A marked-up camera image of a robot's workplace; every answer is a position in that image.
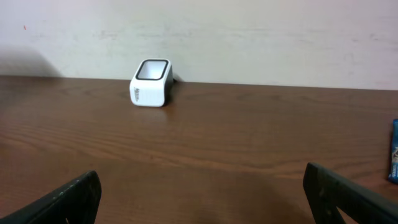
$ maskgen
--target brown wooden surface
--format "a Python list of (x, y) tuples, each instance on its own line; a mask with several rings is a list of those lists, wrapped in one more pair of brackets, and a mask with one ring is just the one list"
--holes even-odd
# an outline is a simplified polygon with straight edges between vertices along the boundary
[(179, 83), (140, 108), (129, 81), (0, 77), (0, 217), (93, 169), (96, 223), (313, 223), (308, 162), (398, 200), (398, 92)]

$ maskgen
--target white box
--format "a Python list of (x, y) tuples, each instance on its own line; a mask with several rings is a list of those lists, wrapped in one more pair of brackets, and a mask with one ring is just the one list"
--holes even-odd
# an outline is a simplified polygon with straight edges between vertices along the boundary
[(163, 106), (172, 85), (173, 70), (169, 60), (144, 60), (130, 82), (131, 101), (137, 106)]

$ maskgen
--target logo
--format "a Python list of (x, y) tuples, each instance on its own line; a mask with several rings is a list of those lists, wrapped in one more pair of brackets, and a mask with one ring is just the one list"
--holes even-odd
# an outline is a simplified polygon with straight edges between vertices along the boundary
[(139, 89), (134, 87), (134, 96), (136, 97), (136, 101), (139, 100)]

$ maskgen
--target blue snack wrapper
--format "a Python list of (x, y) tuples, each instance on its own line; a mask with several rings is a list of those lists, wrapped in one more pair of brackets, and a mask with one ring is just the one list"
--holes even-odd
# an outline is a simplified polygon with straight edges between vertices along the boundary
[(398, 184), (398, 119), (392, 122), (393, 133), (391, 142), (391, 171), (388, 179)]

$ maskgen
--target white wall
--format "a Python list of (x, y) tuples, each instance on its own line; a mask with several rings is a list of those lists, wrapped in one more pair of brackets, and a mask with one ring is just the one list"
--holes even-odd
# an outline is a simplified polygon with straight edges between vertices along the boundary
[(65, 77), (168, 58), (186, 82), (398, 90), (397, 0), (2, 0), (0, 44)]

